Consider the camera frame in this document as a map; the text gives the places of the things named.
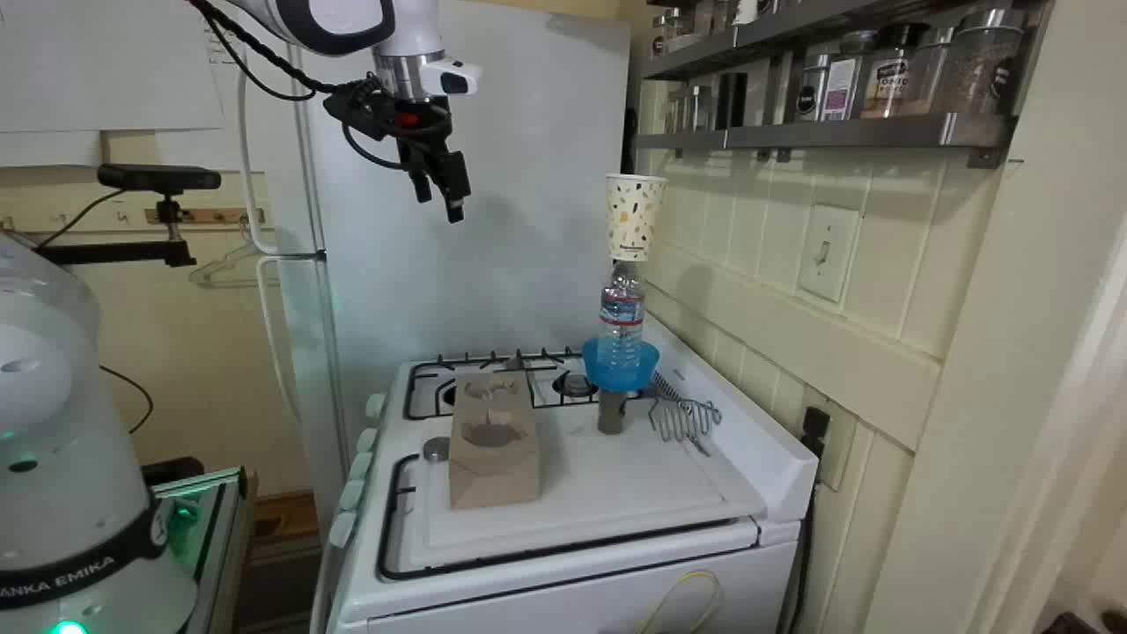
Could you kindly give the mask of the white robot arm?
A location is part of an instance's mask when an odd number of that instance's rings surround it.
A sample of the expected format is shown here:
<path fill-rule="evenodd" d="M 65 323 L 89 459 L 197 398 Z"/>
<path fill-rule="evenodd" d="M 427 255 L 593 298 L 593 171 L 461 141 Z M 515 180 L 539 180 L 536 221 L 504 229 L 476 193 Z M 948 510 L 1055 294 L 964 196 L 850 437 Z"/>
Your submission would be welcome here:
<path fill-rule="evenodd" d="M 345 137 L 396 141 L 424 202 L 467 216 L 450 103 L 480 75 L 444 54 L 437 0 L 234 0 L 242 42 L 280 34 L 379 66 L 329 92 Z M 0 243 L 0 634 L 178 634 L 197 581 L 174 557 L 174 505 L 143 476 L 100 362 L 100 306 L 40 247 Z"/>

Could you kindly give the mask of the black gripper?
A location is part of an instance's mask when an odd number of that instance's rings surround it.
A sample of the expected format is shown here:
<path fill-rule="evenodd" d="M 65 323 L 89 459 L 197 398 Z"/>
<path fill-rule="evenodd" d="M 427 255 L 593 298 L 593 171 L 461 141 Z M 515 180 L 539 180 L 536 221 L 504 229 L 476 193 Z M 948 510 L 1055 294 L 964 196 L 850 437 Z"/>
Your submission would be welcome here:
<path fill-rule="evenodd" d="M 450 221 L 467 220 L 469 167 L 461 150 L 447 150 L 450 137 L 450 105 L 444 97 L 399 97 L 384 92 L 374 78 L 336 89 L 326 97 L 326 108 L 343 122 L 345 141 L 369 163 L 384 168 L 404 168 L 415 202 L 435 202 L 431 176 L 444 193 L 444 207 Z M 399 146 L 399 157 L 380 157 L 361 146 L 361 137 Z"/>

